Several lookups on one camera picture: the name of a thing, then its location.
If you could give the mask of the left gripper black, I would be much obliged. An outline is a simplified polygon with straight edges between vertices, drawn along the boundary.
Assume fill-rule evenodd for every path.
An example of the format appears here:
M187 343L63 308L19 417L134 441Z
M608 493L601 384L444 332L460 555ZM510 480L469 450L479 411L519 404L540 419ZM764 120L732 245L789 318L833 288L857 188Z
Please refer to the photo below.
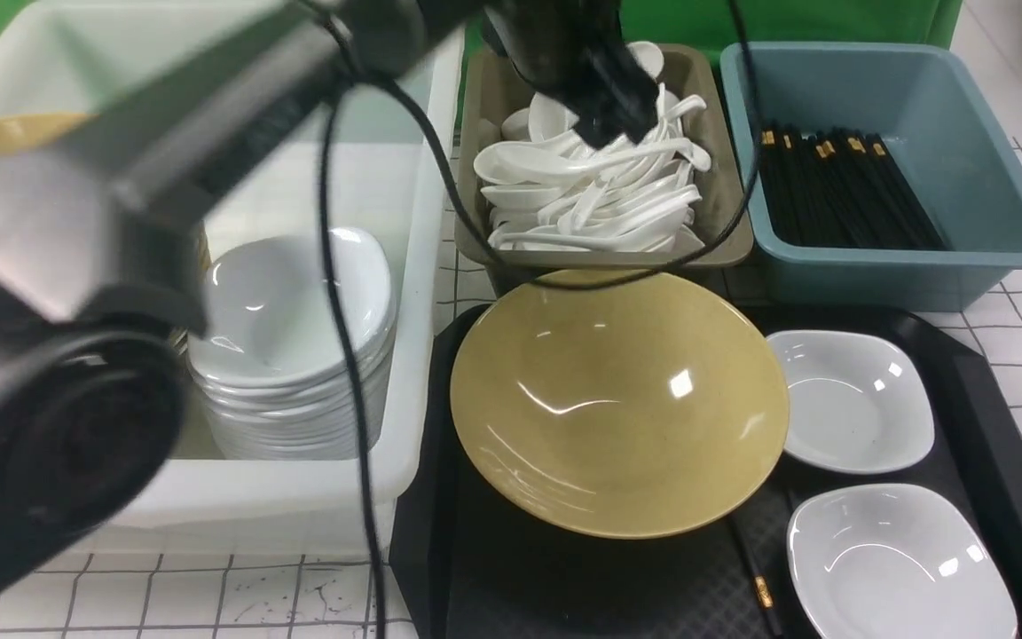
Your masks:
M656 81L622 36L619 1L491 1L487 44L538 94L576 117L573 130L601 149L644 140L658 116Z

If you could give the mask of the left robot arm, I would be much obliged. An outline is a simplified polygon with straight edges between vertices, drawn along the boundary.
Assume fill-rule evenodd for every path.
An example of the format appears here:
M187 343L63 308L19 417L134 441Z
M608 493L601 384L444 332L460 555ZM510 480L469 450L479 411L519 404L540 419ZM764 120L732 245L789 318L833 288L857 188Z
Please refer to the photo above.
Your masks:
M0 594L106 524L185 422L169 339L206 330L194 235L301 122L392 93L486 12L601 148L656 124L617 1L285 1L36 148L0 156Z

